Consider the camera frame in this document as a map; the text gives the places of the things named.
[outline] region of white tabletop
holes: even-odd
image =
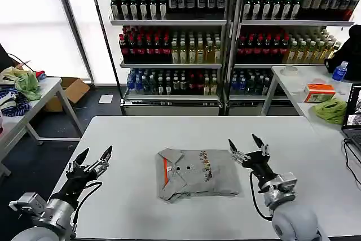
[[[164,203],[156,196],[155,155],[164,148],[255,151],[251,133],[270,145],[270,166],[298,178],[297,201],[308,204],[329,236],[361,235],[361,191],[345,167],[341,143],[323,148],[309,122],[285,117],[97,116],[71,160],[90,148],[84,164],[113,145],[103,186],[81,208],[77,237],[104,239],[231,240],[277,238],[271,223],[254,209],[249,170],[237,165],[243,192]],[[361,174],[361,168],[355,169]],[[54,192],[66,180],[61,175]],[[258,205],[267,208],[262,195]]]
[[[39,93],[41,94],[40,100],[35,100],[29,102],[31,105],[31,111],[39,111],[43,107],[43,103],[39,104],[40,101],[49,100],[54,93],[51,93],[57,84],[61,83],[61,78],[58,77],[48,77],[39,81],[40,90]],[[17,116],[17,117],[5,117],[3,116],[3,132],[0,134],[0,145],[4,142],[9,140],[9,137],[13,137],[10,132],[17,127],[19,122],[27,115],[26,113],[24,116]]]

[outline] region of green cloth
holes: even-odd
[[[331,100],[313,106],[312,109],[317,116],[326,122],[330,124],[342,124],[346,114],[346,107],[346,102],[338,98],[332,98]]]
[[[15,82],[15,88],[25,95],[29,101],[39,100],[39,83],[35,72],[9,67],[0,73],[0,78],[9,78]]]

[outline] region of black object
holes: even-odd
[[[325,60],[325,66],[329,73],[341,65],[342,62],[348,62],[346,80],[361,80],[361,25],[353,25],[349,29],[350,38],[335,53],[332,59]]]

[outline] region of shelf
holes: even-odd
[[[122,68],[143,68],[143,69],[220,69],[221,64],[130,64],[120,63]]]
[[[321,20],[242,20],[242,25],[302,25],[302,26],[334,26],[350,27],[352,21],[321,21]]]
[[[151,100],[151,101],[212,101],[217,102],[218,96],[216,95],[142,95],[142,94],[127,94],[125,100]]]
[[[230,101],[264,101],[267,96],[263,95],[230,95]],[[274,96],[272,100],[288,100],[287,96]]]
[[[286,65],[293,65],[293,66],[323,66],[323,63],[279,63],[279,64],[257,64],[257,63],[245,63],[245,64],[235,64],[235,69],[271,69],[272,66],[286,66]]]

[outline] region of orange stripe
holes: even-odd
[[[164,185],[168,183],[168,175],[167,175],[167,160],[163,158],[163,165],[164,165]]]

